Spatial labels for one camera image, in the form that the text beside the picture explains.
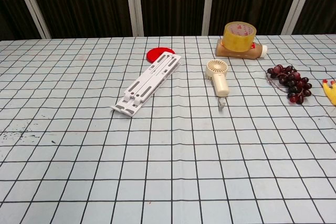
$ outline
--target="table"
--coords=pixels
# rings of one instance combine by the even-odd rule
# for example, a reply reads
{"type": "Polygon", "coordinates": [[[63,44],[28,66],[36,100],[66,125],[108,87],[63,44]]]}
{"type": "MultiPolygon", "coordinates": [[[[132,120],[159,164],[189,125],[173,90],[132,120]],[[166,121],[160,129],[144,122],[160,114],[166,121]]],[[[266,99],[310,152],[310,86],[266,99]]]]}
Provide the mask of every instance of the table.
{"type": "Polygon", "coordinates": [[[218,38],[1,41],[0,223],[335,223],[336,35],[222,58],[223,111],[203,76],[218,38]],[[132,119],[111,111],[157,46],[179,68],[132,119]],[[265,79],[277,64],[310,79],[303,105],[265,79]]]}

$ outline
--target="fan handle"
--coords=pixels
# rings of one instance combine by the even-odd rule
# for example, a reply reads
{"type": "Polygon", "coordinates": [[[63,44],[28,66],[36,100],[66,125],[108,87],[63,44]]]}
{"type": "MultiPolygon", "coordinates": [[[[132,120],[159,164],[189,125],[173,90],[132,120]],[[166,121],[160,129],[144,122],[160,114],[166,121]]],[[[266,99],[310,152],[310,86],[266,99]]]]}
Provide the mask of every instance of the fan handle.
{"type": "Polygon", "coordinates": [[[225,75],[223,73],[216,73],[212,77],[216,95],[218,97],[226,97],[229,94],[229,87],[226,82],[225,75]]]}

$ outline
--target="foldable stand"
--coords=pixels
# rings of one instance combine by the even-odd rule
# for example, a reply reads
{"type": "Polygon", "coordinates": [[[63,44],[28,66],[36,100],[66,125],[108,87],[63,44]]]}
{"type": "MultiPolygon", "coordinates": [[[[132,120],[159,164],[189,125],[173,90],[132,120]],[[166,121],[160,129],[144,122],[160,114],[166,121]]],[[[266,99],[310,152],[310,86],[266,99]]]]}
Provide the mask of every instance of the foldable stand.
{"type": "Polygon", "coordinates": [[[134,116],[145,101],[180,65],[181,56],[164,52],[125,91],[124,97],[112,109],[134,116]]]}

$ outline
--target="bottle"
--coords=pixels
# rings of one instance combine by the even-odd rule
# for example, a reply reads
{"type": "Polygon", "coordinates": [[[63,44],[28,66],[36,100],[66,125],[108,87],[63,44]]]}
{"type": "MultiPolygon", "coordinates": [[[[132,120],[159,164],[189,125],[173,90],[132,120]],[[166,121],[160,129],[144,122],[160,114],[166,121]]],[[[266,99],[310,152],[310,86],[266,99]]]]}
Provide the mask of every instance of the bottle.
{"type": "Polygon", "coordinates": [[[245,52],[234,52],[227,49],[222,45],[222,41],[219,39],[217,42],[216,56],[219,57],[233,57],[241,59],[255,60],[257,58],[264,58],[267,53],[267,46],[257,43],[252,43],[250,49],[245,52]]]}

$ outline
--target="fan grille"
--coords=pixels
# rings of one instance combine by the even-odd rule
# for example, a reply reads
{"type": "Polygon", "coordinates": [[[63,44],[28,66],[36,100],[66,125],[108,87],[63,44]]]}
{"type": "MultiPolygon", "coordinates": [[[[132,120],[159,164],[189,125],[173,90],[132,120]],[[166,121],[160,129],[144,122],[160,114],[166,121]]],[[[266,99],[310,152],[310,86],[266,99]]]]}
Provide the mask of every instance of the fan grille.
{"type": "Polygon", "coordinates": [[[222,60],[211,60],[206,66],[214,73],[224,73],[227,71],[227,64],[222,60]]]}

